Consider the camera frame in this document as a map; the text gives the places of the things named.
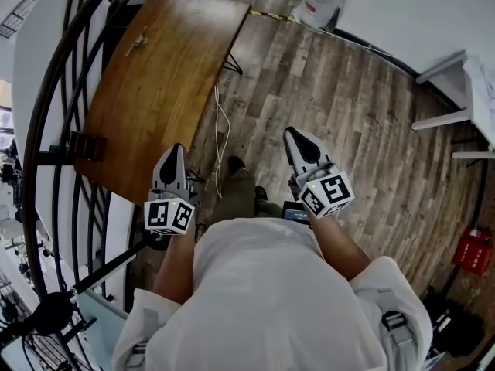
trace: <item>white shirt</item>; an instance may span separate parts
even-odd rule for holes
[[[385,311],[404,314],[417,346],[407,369],[419,368],[432,340],[428,314],[391,258],[348,282],[312,231],[288,220],[214,224],[196,245],[193,284],[182,306],[135,291],[114,369],[386,370],[378,290],[394,293]]]

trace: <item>fiducial marker cube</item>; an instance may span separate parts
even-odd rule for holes
[[[316,218],[341,210],[354,199],[354,193],[345,172],[307,182],[299,193]]]
[[[180,198],[145,202],[145,228],[161,235],[182,235],[193,219],[194,208]]]

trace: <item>yellow black tape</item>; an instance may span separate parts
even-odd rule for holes
[[[278,21],[287,21],[287,22],[297,23],[297,21],[292,16],[283,16],[283,15],[278,15],[278,14],[271,14],[270,12],[259,12],[259,11],[252,11],[252,10],[249,13],[251,15],[269,16],[270,18],[277,19]]]

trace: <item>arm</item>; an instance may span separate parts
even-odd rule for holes
[[[350,281],[370,265],[370,258],[332,216],[317,219],[309,210],[306,211],[319,248],[329,266]]]
[[[193,295],[194,224],[185,235],[172,235],[153,292],[177,304]]]

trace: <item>black shoe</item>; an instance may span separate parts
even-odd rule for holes
[[[257,185],[256,187],[254,187],[254,194],[256,194],[254,197],[255,202],[268,201],[268,195],[267,195],[265,189],[263,187],[261,187],[260,185]]]
[[[236,157],[235,155],[229,157],[227,164],[231,175],[233,175],[239,169],[246,168],[246,165],[242,162],[242,159]]]

